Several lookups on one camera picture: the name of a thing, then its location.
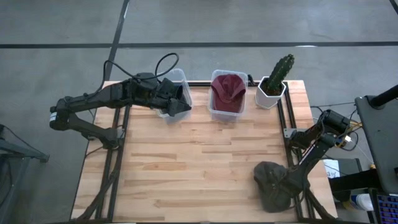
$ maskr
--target wooden tabletop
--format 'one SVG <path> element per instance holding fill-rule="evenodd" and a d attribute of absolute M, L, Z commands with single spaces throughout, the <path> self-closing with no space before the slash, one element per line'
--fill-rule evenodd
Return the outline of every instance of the wooden tabletop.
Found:
<path fill-rule="evenodd" d="M 304 82 L 288 83 L 297 127 L 309 128 L 313 119 Z M 296 221 L 294 209 L 263 211 L 253 181 L 253 168 L 261 161 L 287 165 L 277 108 L 258 108 L 256 88 L 249 87 L 245 114 L 237 123 L 222 123 L 211 120 L 208 87 L 191 87 L 191 92 L 192 114 L 176 124 L 166 124 L 149 108 L 133 106 L 130 110 L 113 221 Z M 111 127 L 113 115 L 114 110 L 100 108 L 95 124 Z M 287 113 L 285 116 L 289 127 Z M 99 141 L 93 141 L 87 152 L 99 146 Z M 102 149 L 86 158 L 72 218 L 82 214 L 98 193 L 105 157 Z M 308 178 L 317 199 L 336 217 L 322 161 Z M 104 203 L 105 216 L 108 201 L 109 197 Z"/>

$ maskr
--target red cap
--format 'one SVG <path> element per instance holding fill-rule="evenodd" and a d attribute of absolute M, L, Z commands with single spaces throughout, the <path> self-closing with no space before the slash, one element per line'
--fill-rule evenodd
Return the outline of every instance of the red cap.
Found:
<path fill-rule="evenodd" d="M 217 76 L 211 83 L 213 109 L 238 113 L 241 110 L 246 86 L 241 77 L 234 74 Z"/>

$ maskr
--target white hexagonal pot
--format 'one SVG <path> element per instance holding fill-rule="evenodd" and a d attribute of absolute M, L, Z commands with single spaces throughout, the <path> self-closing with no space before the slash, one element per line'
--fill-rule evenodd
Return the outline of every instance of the white hexagonal pot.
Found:
<path fill-rule="evenodd" d="M 257 91 L 256 91 L 256 104 L 264 109 L 271 109 L 273 106 L 275 106 L 278 103 L 278 100 L 284 95 L 286 86 L 282 82 L 282 93 L 279 96 L 268 96 L 266 93 L 263 92 L 263 90 L 260 88 L 261 83 L 267 81 L 269 77 L 263 77 L 261 79 L 261 82 L 257 86 Z"/>

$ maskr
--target clear plastic bin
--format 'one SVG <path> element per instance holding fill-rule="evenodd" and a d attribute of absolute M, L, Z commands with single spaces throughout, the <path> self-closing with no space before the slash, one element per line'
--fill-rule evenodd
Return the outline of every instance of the clear plastic bin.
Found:
<path fill-rule="evenodd" d="M 173 81 L 177 85 L 182 85 L 182 91 L 187 104 L 193 108 L 193 101 L 191 90 L 189 89 L 189 85 L 187 82 L 187 78 L 185 77 L 184 71 L 179 68 L 175 68 L 169 71 L 167 74 L 159 77 L 159 80 L 162 81 L 163 78 L 168 78 L 169 80 Z M 171 117 L 169 114 L 163 114 L 160 110 L 156 110 L 158 116 L 163 118 L 167 124 L 176 123 L 181 121 L 191 115 L 191 111 L 184 111 L 181 113 L 177 113 L 174 117 Z"/>
<path fill-rule="evenodd" d="M 211 75 L 211 81 L 213 81 L 219 75 L 227 75 L 227 74 L 235 74 L 242 78 L 245 86 L 246 91 L 248 90 L 248 75 L 243 72 L 235 72 L 235 71 L 227 71 L 227 70 L 215 70 Z M 246 94 L 243 96 L 243 102 L 241 106 L 241 110 L 238 113 L 232 113 L 227 111 L 219 111 L 213 109 L 213 90 L 209 89 L 209 101 L 207 108 L 211 113 L 212 119 L 217 119 L 224 122 L 236 122 L 236 120 L 244 113 L 244 109 L 246 107 Z"/>

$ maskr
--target gray floor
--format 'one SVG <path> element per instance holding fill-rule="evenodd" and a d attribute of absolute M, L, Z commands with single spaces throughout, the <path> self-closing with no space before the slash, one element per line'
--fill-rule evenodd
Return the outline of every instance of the gray floor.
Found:
<path fill-rule="evenodd" d="M 122 3 L 1 1 L 0 44 L 110 43 Z M 121 42 L 390 41 L 398 40 L 397 21 L 388 0 L 131 0 Z M 296 60 L 288 79 L 305 81 L 311 105 L 353 101 L 398 82 L 398 47 L 119 49 L 115 61 L 132 73 L 153 72 L 167 52 L 179 53 L 177 67 L 189 80 L 208 80 L 215 69 L 259 79 L 292 53 Z M 49 108 L 65 95 L 94 91 L 108 55 L 109 49 L 0 49 L 0 123 L 50 154 L 47 164 L 31 162 L 13 223 L 68 220 L 87 141 L 73 131 L 50 129 Z M 111 80 L 125 78 L 113 69 Z M 349 115 L 354 106 L 333 109 Z M 91 119 L 88 113 L 80 116 Z M 371 158 L 361 131 L 359 137 Z M 357 157 L 363 169 L 370 164 L 358 148 L 331 149 L 328 155 Z M 360 212 L 339 216 L 367 221 Z"/>

